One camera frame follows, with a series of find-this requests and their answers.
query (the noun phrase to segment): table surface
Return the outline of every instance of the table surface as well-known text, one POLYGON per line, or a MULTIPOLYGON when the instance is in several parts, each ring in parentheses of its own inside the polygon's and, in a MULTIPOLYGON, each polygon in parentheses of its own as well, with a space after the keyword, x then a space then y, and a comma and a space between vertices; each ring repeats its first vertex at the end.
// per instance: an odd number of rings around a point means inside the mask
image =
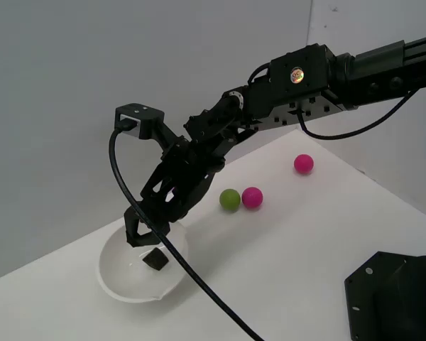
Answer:
MULTIPOLYGON (((182 223, 192 266, 265 340, 349 340, 344 279, 376 251, 426 254, 425 215, 299 131, 226 166, 182 223), (248 186, 259 211, 219 209, 248 186)), ((188 277, 158 302, 103 292, 94 268, 121 224, 0 278, 0 340, 248 340, 188 277)))

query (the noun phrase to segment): magenta ball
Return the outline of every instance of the magenta ball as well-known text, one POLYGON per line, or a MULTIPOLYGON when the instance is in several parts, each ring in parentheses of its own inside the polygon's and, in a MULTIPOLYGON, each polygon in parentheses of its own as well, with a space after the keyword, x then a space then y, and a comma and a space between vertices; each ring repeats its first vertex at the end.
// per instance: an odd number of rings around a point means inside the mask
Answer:
POLYGON ((263 202, 262 191, 255 187, 248 187, 243 191, 241 201, 246 208, 257 208, 263 202))
POLYGON ((314 160, 307 154, 300 154, 293 161, 295 170, 300 174, 309 174, 314 167, 314 160))

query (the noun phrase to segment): white wall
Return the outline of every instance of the white wall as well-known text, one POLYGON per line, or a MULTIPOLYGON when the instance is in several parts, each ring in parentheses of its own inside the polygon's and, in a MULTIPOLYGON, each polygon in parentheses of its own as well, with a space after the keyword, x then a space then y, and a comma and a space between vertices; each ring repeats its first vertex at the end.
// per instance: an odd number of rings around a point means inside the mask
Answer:
MULTIPOLYGON (((0 0, 0 276, 127 208, 107 158, 115 107, 162 109, 182 134, 255 67, 303 47, 309 15, 304 0, 0 0)), ((135 194, 159 157, 119 139, 135 194)))
MULTIPOLYGON (((426 0, 315 0, 313 4, 309 43, 326 44, 337 55, 425 36, 426 0)), ((369 105, 307 125, 318 134, 355 130, 383 116, 396 102, 369 105)), ((322 144, 426 214, 426 89, 370 132, 322 144)))

